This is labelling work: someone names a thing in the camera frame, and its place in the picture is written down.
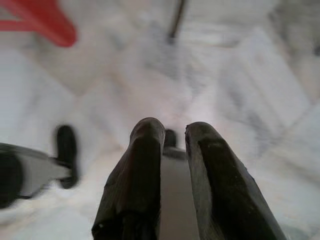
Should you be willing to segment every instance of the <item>marble floor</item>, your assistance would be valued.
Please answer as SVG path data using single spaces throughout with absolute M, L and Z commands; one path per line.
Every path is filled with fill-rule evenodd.
M 1 32 L 0 142 L 54 155 L 56 126 L 72 124 L 81 182 L 0 211 L 0 239 L 92 239 L 103 186 L 144 117 L 177 131 L 182 149 L 187 124 L 213 125 L 287 239 L 320 239 L 320 102 L 264 28 L 277 1 L 252 2 L 191 2 L 176 44 L 167 0 L 61 1 L 79 32 L 71 48 Z M 160 239 L 198 239 L 187 163 L 164 158 L 161 178 Z

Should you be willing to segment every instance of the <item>red plastic object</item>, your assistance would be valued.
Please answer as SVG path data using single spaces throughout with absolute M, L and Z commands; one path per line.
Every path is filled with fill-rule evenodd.
M 57 0 L 0 0 L 17 20 L 0 20 L 0 31 L 35 31 L 62 47 L 77 40 L 73 24 L 60 11 Z

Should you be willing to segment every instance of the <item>white floor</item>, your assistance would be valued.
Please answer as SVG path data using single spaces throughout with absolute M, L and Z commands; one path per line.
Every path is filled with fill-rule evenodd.
M 176 130 L 181 148 L 187 124 L 213 125 L 287 238 L 320 239 L 320 102 L 311 103 L 264 31 L 276 2 L 191 2 L 175 45 L 166 39 L 174 3 L 134 3 L 63 1 L 79 32 L 71 48 L 33 33 L 0 33 L 0 142 L 52 155 L 56 126 L 70 123 L 82 175 L 75 189 L 52 183 L 1 211 L 0 239 L 91 239 L 103 186 L 144 117 Z M 160 238 L 197 239 L 188 166 L 164 159 L 161 170 Z

